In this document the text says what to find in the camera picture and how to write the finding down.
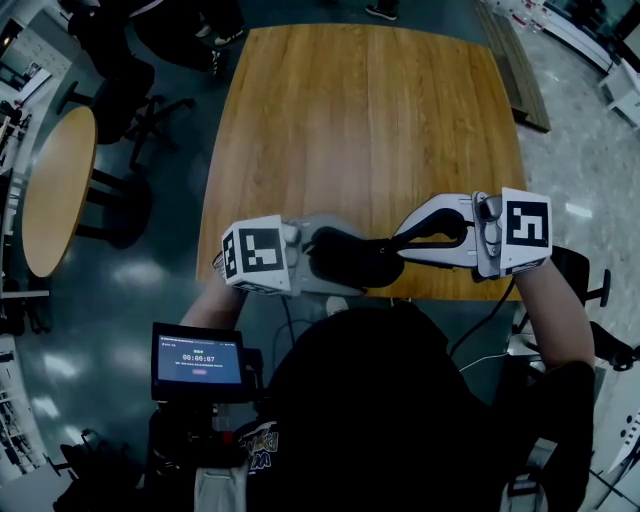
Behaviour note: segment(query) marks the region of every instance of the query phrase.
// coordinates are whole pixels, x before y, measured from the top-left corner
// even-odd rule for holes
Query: monitor screen
[[[238,347],[211,341],[160,335],[158,379],[200,384],[241,384]]]

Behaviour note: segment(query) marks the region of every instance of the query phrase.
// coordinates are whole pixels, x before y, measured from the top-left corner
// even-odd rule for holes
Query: rectangular wooden table
[[[491,52],[412,30],[252,30],[231,84],[202,212],[197,278],[236,220],[331,213],[390,237],[435,194],[524,189],[509,101]],[[407,263],[369,295],[500,298],[507,280]]]

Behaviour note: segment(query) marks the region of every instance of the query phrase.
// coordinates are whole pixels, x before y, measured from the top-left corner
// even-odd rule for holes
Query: black table base
[[[119,179],[94,169],[91,179],[113,189],[115,193],[89,187],[87,201],[104,206],[102,226],[79,225],[78,236],[106,240],[117,249],[133,245],[144,232],[151,212],[152,197],[149,184],[139,174]]]

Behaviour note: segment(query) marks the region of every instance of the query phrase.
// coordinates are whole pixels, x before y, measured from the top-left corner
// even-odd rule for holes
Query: dark green floor
[[[314,0],[240,0],[240,4],[248,27],[375,21],[355,1],[329,6]],[[483,42],[467,0],[403,1],[397,26]],[[192,97],[197,105],[193,111],[176,112],[167,124],[167,131],[180,145],[178,153],[168,152],[153,140],[145,145],[140,162],[148,169],[154,206],[142,238],[122,251],[98,240],[75,238],[49,283],[53,331],[39,336],[27,332],[16,340],[29,395],[32,399],[51,399],[56,409],[35,410],[53,457],[60,443],[70,442],[74,432],[89,427],[116,443],[128,442],[134,457],[143,459],[147,422],[155,407],[150,399],[151,324],[178,322],[200,290],[194,279],[200,213],[232,69],[223,81],[215,81],[206,74],[158,60],[132,32],[129,36],[136,55],[156,69],[153,92],[163,94],[168,102]],[[242,44],[238,42],[232,48],[234,64]],[[66,82],[79,80],[78,92],[91,94],[100,79],[83,62],[86,58],[74,65]],[[53,113],[47,114],[36,150],[57,119]],[[96,167],[125,176],[131,149],[128,141],[99,147]],[[99,216],[98,207],[93,208],[87,208],[89,220]],[[21,254],[15,254],[14,259],[17,265],[24,263]],[[372,307],[388,305],[382,300],[357,302]],[[457,339],[485,316],[493,303],[429,302],[420,307],[450,338]],[[319,299],[296,299],[291,308],[294,319],[313,321],[324,316],[324,303]],[[504,346],[511,315],[512,308],[505,308],[480,335],[470,339],[458,354],[460,362],[498,353]],[[274,364],[272,339],[284,322],[277,298],[251,296],[242,313],[239,327],[248,346],[262,349],[267,380]],[[297,323],[296,332],[305,326]],[[415,340],[402,342],[428,341],[416,333]],[[287,332],[282,330],[276,340],[276,362],[289,344]],[[500,366],[501,359],[489,360],[465,372],[478,396],[486,401],[491,400]],[[429,361],[425,361],[426,371]],[[248,408],[238,408],[234,422],[249,419],[249,415]]]

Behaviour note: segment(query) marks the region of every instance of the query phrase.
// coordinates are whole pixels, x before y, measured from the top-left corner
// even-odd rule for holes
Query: black monitor frame
[[[158,378],[160,336],[203,341],[229,341],[236,344],[240,384],[209,384],[178,382]],[[250,400],[250,387],[246,381],[242,335],[238,331],[202,329],[154,322],[151,347],[151,398],[157,402],[175,402],[188,406],[209,407],[215,403],[245,403]]]

